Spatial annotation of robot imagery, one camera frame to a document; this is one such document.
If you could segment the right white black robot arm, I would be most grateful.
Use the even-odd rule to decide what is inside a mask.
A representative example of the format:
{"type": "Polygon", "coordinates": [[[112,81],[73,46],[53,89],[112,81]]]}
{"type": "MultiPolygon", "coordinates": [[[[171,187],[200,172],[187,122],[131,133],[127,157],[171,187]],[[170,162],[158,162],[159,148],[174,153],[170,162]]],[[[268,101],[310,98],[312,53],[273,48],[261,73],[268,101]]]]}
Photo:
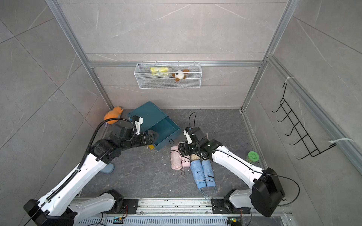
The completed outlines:
{"type": "Polygon", "coordinates": [[[191,162],[191,171],[198,189],[215,186],[214,174],[209,167],[211,162],[217,163],[240,178],[248,188],[234,189],[224,198],[226,208],[253,208],[265,217],[271,217],[285,192],[281,185],[281,175],[271,169],[262,169],[241,159],[226,146],[216,140],[199,142],[182,142],[178,144],[181,155],[195,154],[200,160],[191,162]]]}

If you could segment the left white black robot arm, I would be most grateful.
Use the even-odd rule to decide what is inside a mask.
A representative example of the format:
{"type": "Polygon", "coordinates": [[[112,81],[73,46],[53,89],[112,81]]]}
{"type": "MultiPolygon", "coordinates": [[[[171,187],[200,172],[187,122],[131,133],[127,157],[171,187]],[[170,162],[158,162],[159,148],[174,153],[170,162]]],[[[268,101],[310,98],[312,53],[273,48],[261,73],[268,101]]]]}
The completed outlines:
{"type": "Polygon", "coordinates": [[[50,192],[38,200],[31,199],[24,210],[38,226],[72,226],[75,223],[98,213],[118,213],[124,210],[123,196],[109,190],[96,198],[81,203],[73,199],[100,171],[125,150],[149,146],[155,143],[158,133],[148,130],[142,132],[141,117],[133,117],[131,127],[117,124],[110,135],[97,142],[94,132],[80,163],[50,192]]]}

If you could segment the teal drawer cabinet yellow base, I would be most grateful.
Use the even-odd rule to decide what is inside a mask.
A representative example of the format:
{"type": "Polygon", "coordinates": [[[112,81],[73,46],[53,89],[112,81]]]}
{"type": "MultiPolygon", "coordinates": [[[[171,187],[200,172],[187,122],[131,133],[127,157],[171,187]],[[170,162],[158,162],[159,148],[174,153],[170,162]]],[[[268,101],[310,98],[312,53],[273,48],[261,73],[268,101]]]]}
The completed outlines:
{"type": "Polygon", "coordinates": [[[169,144],[175,144],[176,138],[181,134],[181,128],[151,101],[132,110],[128,114],[129,118],[133,116],[143,118],[143,123],[140,126],[141,132],[152,130],[158,133],[158,137],[153,145],[158,151],[169,144]]]}

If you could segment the pink umbrella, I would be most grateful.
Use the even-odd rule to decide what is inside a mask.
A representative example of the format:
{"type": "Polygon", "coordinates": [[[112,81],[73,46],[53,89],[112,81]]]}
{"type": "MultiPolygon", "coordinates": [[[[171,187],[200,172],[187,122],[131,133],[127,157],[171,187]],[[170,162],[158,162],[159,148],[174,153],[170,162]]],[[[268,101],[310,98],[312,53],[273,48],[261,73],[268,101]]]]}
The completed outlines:
{"type": "Polygon", "coordinates": [[[174,170],[182,169],[181,153],[178,146],[171,147],[171,168],[174,170]]]}
{"type": "Polygon", "coordinates": [[[182,155],[181,156],[181,163],[183,168],[187,168],[191,166],[191,159],[189,155],[182,155]]]}

